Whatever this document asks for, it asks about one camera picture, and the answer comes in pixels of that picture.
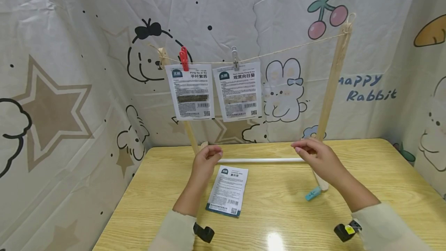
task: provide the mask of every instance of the white cloth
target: white cloth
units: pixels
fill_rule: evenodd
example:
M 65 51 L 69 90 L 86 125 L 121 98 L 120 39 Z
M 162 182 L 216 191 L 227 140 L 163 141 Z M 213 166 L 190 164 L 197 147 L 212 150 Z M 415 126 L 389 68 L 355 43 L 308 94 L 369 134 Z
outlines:
M 362 231 L 359 235 L 368 251 L 430 251 L 399 215 L 387 204 L 373 205 L 352 213 Z M 150 245 L 149 251 L 191 251 L 197 219 L 170 211 Z

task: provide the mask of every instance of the red clothespin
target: red clothespin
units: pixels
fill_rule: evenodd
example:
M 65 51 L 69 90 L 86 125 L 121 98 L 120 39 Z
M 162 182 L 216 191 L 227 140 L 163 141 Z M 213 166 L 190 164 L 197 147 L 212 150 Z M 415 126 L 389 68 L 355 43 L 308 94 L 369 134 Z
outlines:
M 189 71 L 189 62 L 187 60 L 187 49 L 185 46 L 181 47 L 180 61 L 181 61 L 181 64 L 183 65 L 183 70 L 185 72 Z

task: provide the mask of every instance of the wooden frame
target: wooden frame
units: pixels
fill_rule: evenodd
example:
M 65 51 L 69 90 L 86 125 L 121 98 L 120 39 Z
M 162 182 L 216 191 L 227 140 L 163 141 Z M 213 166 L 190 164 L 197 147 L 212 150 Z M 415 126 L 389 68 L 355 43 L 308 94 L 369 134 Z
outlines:
M 316 138 L 320 141 L 324 139 L 325 136 L 325 130 L 327 128 L 328 119 L 330 116 L 331 108 L 333 105 L 334 96 L 336 94 L 336 89 L 338 87 L 338 80 L 341 74 L 342 67 L 344 65 L 344 58 L 347 53 L 348 44 L 350 42 L 350 37 L 352 36 L 352 22 L 348 22 L 348 20 L 343 23 L 343 25 L 340 28 L 339 34 L 343 34 L 341 36 L 338 36 L 338 40 L 336 43 L 336 49 L 333 57 L 333 61 L 331 63 L 331 69 L 330 69 L 330 75 L 328 77 L 328 83 L 325 90 L 325 96 L 324 101 L 322 104 L 322 111 L 321 115 L 319 117 L 319 125 L 317 127 L 317 134 Z M 164 69 L 164 65 L 170 64 L 170 61 L 168 59 L 168 55 L 164 48 L 158 49 L 161 67 Z M 190 121 L 183 121 L 184 127 L 187 133 L 187 136 L 190 140 L 190 144 L 194 150 L 194 153 L 197 154 L 202 148 L 204 148 L 206 145 L 208 145 L 208 142 L 204 142 L 200 148 L 197 145 L 197 140 L 195 138 L 194 132 L 192 130 L 192 126 L 190 124 Z M 301 162 L 301 158 L 280 158 L 280 159 L 224 159 L 224 162 L 230 163 L 230 162 L 244 162 L 244 163 L 250 163 L 250 162 L 265 162 L 265 163 L 278 163 L 278 162 Z M 316 178 L 317 183 L 319 184 L 319 187 L 322 191 L 326 191 L 329 188 L 328 182 L 320 178 L 314 171 L 313 171 L 314 177 Z

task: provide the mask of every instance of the string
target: string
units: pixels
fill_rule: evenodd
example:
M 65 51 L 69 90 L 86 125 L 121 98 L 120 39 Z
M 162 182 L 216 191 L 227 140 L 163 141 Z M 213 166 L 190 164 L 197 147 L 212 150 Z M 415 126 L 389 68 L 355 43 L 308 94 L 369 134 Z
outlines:
M 292 49 L 295 49 L 295 48 L 300 48 L 301 46 L 307 46 L 307 45 L 311 45 L 311 44 L 314 44 L 314 43 L 322 42 L 322 41 L 325 41 L 325 40 L 333 39 L 333 38 L 336 38 L 336 37 L 339 37 L 339 36 L 346 35 L 347 33 L 348 32 L 344 31 L 342 34 L 338 34 L 338 35 L 335 35 L 335 36 L 326 37 L 324 39 L 315 40 L 315 41 L 308 42 L 308 43 L 305 43 L 305 44 L 302 44 L 302 45 L 292 46 L 291 48 L 282 49 L 282 50 L 276 51 L 276 52 L 270 52 L 270 53 L 267 53 L 267 54 L 259 55 L 258 57 L 252 57 L 252 58 L 247 58 L 247 59 L 244 59 L 244 60 L 239 60 L 238 63 L 243 63 L 243 62 L 250 61 L 250 60 L 253 60 L 253 59 L 256 59 L 256 58 L 267 57 L 268 55 L 272 55 L 272 54 L 276 54 L 276 53 L 284 52 L 284 51 L 289 51 L 289 50 L 292 50 Z M 160 56 L 162 56 L 162 53 L 161 53 L 161 51 L 159 51 L 158 48 L 153 46 L 151 43 L 148 43 L 148 46 L 151 46 L 152 48 L 156 49 L 158 51 L 158 53 L 160 54 Z M 170 57 L 164 57 L 164 58 L 178 62 L 178 60 L 170 58 Z M 189 62 L 189 64 L 232 64 L 232 63 L 233 62 Z

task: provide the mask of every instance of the star pattern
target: star pattern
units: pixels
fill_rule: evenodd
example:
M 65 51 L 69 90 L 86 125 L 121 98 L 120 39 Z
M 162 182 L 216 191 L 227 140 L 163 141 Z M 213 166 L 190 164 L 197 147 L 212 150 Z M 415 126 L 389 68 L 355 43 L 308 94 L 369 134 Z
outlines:
M 125 177 L 125 171 L 127 167 L 135 165 L 132 161 L 132 157 L 127 153 L 128 148 L 119 149 L 118 160 L 116 165 L 121 167 L 122 177 Z
M 127 50 L 130 47 L 129 27 L 124 28 L 117 34 L 113 34 L 101 28 L 107 40 L 107 56 L 117 60 L 124 67 L 127 66 Z
M 65 251 L 80 240 L 74 234 L 77 220 L 71 223 L 67 228 L 55 226 L 53 241 L 44 249 L 44 251 Z
M 90 139 L 93 135 L 80 110 L 90 84 L 59 86 L 29 56 L 25 93 L 15 96 L 32 118 L 27 135 L 27 165 L 30 172 L 46 159 L 63 139 Z
M 243 140 L 242 133 L 256 123 L 252 120 L 240 120 L 232 122 L 223 122 L 223 119 L 216 118 L 214 122 L 220 127 L 220 133 L 215 140 L 218 143 L 246 143 Z

